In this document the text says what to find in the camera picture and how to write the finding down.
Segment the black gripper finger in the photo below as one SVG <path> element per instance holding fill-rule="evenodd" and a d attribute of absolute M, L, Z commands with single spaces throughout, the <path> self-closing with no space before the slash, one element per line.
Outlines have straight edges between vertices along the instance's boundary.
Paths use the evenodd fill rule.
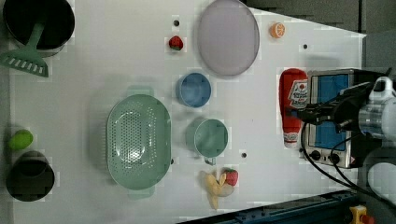
<path fill-rule="evenodd" d="M 287 107 L 286 115 L 301 120 L 304 123 L 318 125 L 320 124 L 319 112 L 314 107 L 294 108 Z"/>

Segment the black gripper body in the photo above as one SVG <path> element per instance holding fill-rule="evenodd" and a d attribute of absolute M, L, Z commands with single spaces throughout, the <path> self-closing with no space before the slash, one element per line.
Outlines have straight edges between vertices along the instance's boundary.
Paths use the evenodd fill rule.
<path fill-rule="evenodd" d="M 373 82 L 364 82 L 340 91 L 319 107 L 319 121 L 331 121 L 336 131 L 358 131 L 359 112 L 367 102 Z"/>

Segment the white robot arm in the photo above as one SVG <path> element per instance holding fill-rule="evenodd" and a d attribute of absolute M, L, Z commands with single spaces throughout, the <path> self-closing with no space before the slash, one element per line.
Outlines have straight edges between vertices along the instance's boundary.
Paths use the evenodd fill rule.
<path fill-rule="evenodd" d="M 395 147 L 395 88 L 389 77 L 343 89 L 325 103 L 289 106 L 286 116 L 312 125 L 329 121 L 338 133 L 361 133 Z"/>

